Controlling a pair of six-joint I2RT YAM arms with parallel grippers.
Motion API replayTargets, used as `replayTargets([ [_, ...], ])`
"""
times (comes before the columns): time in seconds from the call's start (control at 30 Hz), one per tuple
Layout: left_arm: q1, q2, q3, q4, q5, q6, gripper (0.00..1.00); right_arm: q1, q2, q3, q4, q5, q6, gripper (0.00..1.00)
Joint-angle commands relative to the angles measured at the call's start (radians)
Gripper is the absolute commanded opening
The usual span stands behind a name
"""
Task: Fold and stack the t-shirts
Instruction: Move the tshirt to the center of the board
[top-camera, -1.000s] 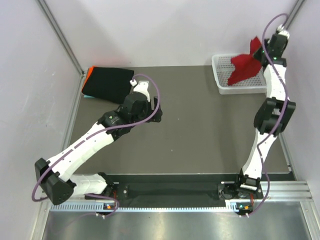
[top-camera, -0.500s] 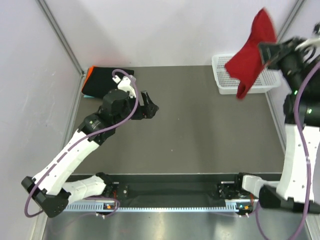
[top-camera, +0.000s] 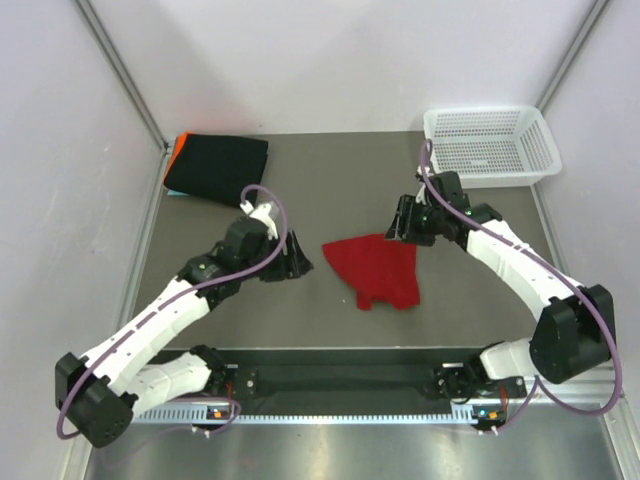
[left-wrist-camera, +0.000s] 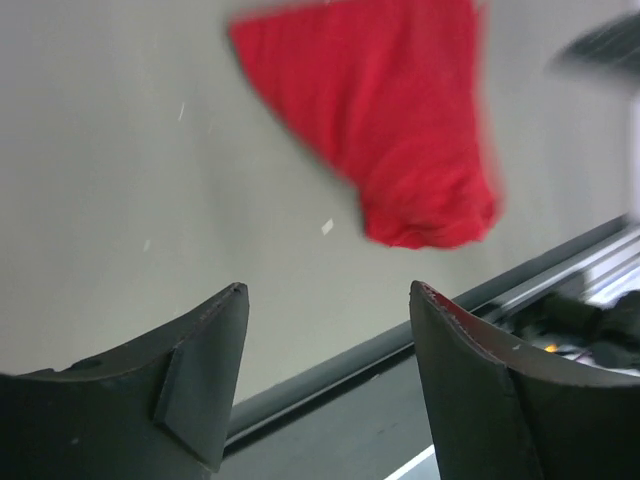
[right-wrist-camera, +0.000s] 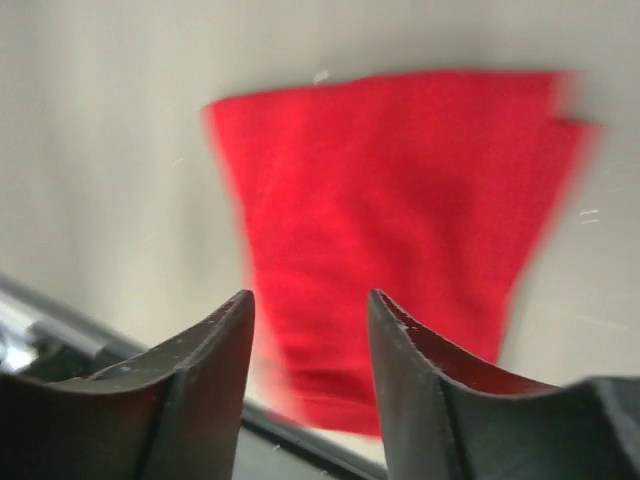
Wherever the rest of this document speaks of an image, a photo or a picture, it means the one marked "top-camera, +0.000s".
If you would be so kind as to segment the red t shirt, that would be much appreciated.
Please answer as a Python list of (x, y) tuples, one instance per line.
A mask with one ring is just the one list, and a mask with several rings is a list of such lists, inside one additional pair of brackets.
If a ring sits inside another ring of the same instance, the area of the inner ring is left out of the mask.
[(355, 291), (358, 309), (369, 311), (376, 303), (386, 303), (402, 311), (421, 303), (415, 245), (377, 233), (325, 243), (322, 252)]

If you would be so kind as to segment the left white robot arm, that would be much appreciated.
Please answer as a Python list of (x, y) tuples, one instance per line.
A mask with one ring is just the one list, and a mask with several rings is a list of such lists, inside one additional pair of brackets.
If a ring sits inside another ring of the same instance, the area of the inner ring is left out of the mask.
[(244, 281), (298, 279), (313, 268), (292, 230), (271, 232), (243, 217), (208, 252), (189, 259), (159, 296), (118, 332), (54, 368), (56, 433), (81, 435), (95, 448), (118, 439), (132, 420), (188, 394), (229, 398), (228, 368), (219, 353), (196, 345), (174, 360), (153, 359), (183, 330), (236, 295)]

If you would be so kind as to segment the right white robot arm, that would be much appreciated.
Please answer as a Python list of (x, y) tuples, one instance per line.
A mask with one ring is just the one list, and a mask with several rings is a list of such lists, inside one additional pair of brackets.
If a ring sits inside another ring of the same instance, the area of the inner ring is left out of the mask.
[(548, 266), (486, 203), (472, 205), (458, 175), (436, 174), (415, 195), (399, 198), (385, 235), (431, 247), (439, 237), (494, 272), (526, 305), (536, 325), (530, 338), (490, 344), (464, 365), (469, 388), (487, 396), (504, 379), (538, 375), (564, 383), (612, 358), (613, 298)]

